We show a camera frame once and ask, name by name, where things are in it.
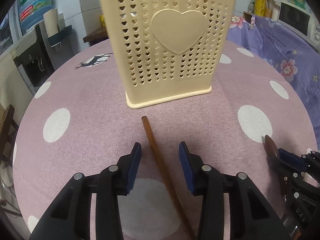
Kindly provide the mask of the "dark wooden spoon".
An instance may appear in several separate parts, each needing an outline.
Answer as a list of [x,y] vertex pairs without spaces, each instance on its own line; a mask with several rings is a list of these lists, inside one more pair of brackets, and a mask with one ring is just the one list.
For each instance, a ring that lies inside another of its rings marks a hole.
[[265,135],[265,151],[270,169],[276,170],[279,165],[279,153],[276,144],[269,135]]

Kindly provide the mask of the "pink polka dot tablecloth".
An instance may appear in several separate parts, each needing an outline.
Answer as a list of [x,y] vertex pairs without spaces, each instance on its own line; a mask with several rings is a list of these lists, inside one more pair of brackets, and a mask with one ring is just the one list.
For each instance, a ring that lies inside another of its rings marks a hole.
[[13,176],[18,205],[34,230],[73,174],[100,173],[129,154],[142,158],[134,187],[119,198],[125,239],[187,239],[153,157],[146,116],[174,187],[194,230],[201,197],[188,190],[178,157],[184,141],[221,173],[245,172],[279,216],[284,212],[277,176],[262,140],[297,155],[316,150],[309,115],[291,85],[266,60],[226,42],[208,94],[141,109],[126,104],[108,41],[61,66],[36,93],[17,133]]

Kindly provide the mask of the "purple floral cloth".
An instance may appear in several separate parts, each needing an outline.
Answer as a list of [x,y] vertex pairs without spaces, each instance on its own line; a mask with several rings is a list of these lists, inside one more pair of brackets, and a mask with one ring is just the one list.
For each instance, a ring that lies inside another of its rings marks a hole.
[[227,39],[270,64],[291,84],[311,122],[319,126],[319,54],[280,23],[260,16],[232,16]]

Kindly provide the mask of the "wooden chair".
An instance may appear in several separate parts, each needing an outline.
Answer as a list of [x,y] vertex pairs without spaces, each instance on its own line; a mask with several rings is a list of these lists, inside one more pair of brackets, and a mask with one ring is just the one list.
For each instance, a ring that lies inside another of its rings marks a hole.
[[15,108],[13,105],[9,105],[1,117],[1,161],[4,161],[6,165],[12,167],[13,160],[10,159],[11,153],[7,155],[5,152],[6,144],[11,145],[11,149],[14,148],[14,143],[19,129],[18,124],[14,120]]

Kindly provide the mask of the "white microwave oven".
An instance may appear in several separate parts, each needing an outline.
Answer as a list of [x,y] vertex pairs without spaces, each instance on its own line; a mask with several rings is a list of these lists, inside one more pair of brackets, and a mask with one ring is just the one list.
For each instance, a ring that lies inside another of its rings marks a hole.
[[304,9],[289,2],[281,2],[278,22],[319,50],[319,22]]

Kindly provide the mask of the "water dispenser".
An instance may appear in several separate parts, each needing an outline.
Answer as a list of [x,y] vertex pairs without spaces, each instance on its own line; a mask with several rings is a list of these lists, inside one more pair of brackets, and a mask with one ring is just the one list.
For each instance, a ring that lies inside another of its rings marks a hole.
[[45,81],[74,56],[69,36],[72,26],[48,37],[44,22],[34,25],[18,42],[14,63],[32,95]]

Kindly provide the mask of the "beige perforated utensil holder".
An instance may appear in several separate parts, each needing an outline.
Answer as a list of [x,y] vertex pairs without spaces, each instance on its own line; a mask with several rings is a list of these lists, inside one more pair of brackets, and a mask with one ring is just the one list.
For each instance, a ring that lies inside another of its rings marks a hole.
[[207,94],[236,0],[99,0],[127,105]]

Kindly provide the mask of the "dark wooden side table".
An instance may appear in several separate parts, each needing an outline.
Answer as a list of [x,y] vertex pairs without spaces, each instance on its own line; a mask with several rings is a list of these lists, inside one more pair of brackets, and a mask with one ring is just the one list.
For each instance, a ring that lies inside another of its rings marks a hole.
[[84,38],[83,38],[83,42],[84,43],[88,43],[89,46],[93,46],[97,43],[100,43],[102,41],[105,41],[109,39],[107,30],[105,26],[102,26],[98,29],[96,29],[95,31],[87,34]]

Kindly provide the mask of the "blue water bottle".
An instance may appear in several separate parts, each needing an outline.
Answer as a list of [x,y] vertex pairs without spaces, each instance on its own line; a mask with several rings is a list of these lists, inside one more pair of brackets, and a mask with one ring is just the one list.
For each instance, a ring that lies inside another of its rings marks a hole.
[[43,14],[53,9],[52,0],[18,0],[18,13],[21,28],[30,29],[43,20]]

